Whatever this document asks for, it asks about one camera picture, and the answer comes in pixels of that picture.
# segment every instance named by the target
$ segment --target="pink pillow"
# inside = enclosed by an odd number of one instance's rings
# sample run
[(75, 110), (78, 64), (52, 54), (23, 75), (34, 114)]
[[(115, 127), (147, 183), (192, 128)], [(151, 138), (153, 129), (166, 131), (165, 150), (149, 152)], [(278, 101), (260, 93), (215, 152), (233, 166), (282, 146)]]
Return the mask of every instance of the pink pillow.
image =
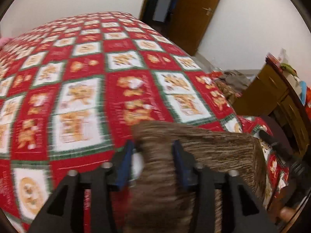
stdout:
[(10, 37), (2, 37), (0, 38), (0, 50), (8, 43), (11, 41), (12, 38)]

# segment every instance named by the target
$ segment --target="red bag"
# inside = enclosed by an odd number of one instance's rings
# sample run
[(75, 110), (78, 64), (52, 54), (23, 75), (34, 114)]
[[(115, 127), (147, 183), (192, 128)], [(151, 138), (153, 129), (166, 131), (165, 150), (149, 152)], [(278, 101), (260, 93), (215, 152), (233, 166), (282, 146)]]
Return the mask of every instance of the red bag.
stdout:
[(311, 120), (311, 89), (307, 87), (305, 109), (309, 119)]

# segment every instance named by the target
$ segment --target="bed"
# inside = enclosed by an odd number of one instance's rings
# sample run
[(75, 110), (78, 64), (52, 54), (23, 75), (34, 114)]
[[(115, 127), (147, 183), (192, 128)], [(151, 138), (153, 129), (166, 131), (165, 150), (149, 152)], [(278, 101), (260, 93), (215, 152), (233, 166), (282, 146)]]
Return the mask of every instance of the bed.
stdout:
[[(0, 51), (0, 208), (25, 232), (69, 169), (98, 167), (142, 120), (258, 137), (183, 50), (129, 13), (100, 12), (37, 27)], [(266, 199), (286, 185), (262, 142)], [(89, 194), (86, 194), (86, 208)]]

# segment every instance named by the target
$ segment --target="white wall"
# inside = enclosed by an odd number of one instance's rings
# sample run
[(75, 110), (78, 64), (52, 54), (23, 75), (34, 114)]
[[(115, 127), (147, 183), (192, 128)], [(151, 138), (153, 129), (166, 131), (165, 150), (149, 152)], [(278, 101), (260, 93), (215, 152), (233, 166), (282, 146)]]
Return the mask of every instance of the white wall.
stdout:
[(281, 48), (311, 86), (311, 34), (290, 0), (220, 0), (198, 52), (222, 69), (261, 69)]
[(170, 3), (171, 0), (158, 0), (155, 13), (153, 15), (153, 20), (164, 22)]
[(84, 13), (123, 11), (139, 17), (143, 0), (15, 0), (0, 22), (3, 37), (15, 37), (49, 21)]

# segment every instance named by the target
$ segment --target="drawer handle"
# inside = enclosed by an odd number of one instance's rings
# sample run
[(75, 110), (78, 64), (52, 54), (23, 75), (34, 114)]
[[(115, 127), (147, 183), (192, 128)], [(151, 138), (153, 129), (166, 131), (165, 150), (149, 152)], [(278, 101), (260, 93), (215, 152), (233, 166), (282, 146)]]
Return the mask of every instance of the drawer handle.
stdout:
[(278, 89), (277, 84), (275, 83), (275, 81), (274, 81), (271, 77), (269, 77), (269, 80), (270, 80), (271, 83)]
[(305, 138), (305, 136), (304, 136), (304, 133), (302, 132), (302, 128), (300, 128), (300, 132), (301, 132), (301, 135), (302, 135), (303, 140), (306, 141), (306, 138)]
[(296, 119), (297, 117), (296, 117), (296, 113), (295, 113), (294, 109), (292, 108), (292, 106), (290, 104), (289, 104), (289, 106), (290, 106), (290, 110), (292, 111), (292, 113), (293, 113), (293, 115), (294, 115), (294, 117)]

